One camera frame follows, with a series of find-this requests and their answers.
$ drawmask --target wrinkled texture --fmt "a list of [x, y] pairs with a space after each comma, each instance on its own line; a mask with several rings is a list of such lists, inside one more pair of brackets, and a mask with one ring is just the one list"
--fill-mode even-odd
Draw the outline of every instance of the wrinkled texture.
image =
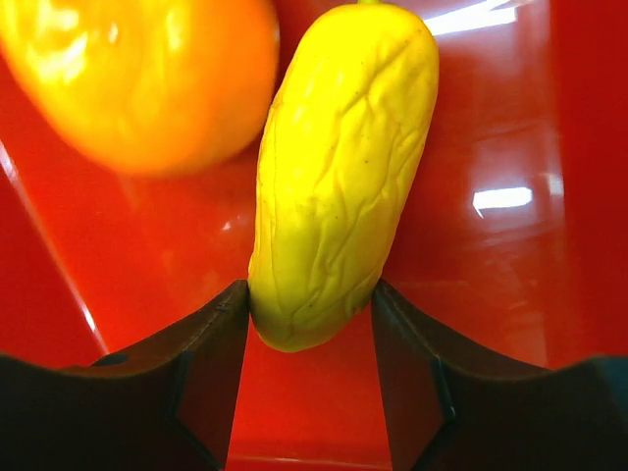
[[2, 0], [0, 49], [69, 144], [163, 175], [224, 160], [262, 131], [279, 35], [270, 0]]
[[252, 315], [270, 346], [336, 334], [379, 280], [438, 89], [436, 42], [392, 5], [345, 5], [306, 32], [260, 148]]

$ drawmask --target red tray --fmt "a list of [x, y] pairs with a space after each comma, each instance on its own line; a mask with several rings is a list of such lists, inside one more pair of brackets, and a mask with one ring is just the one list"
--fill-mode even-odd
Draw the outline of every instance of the red tray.
[[[348, 2], [275, 3], [284, 71], [311, 22]], [[437, 35], [441, 86], [385, 278], [521, 360], [628, 353], [628, 6], [397, 3]], [[193, 178], [131, 179], [64, 144], [4, 63], [0, 96], [1, 350], [88, 364], [246, 277], [256, 145]], [[368, 312], [297, 354], [249, 336], [230, 456], [234, 470], [390, 468]]]

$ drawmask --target orange fruit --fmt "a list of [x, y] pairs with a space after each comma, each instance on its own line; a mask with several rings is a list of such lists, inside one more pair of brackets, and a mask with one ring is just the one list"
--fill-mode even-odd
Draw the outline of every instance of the orange fruit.
[[261, 132], [270, 0], [1, 0], [0, 48], [50, 125], [115, 171], [190, 173]]

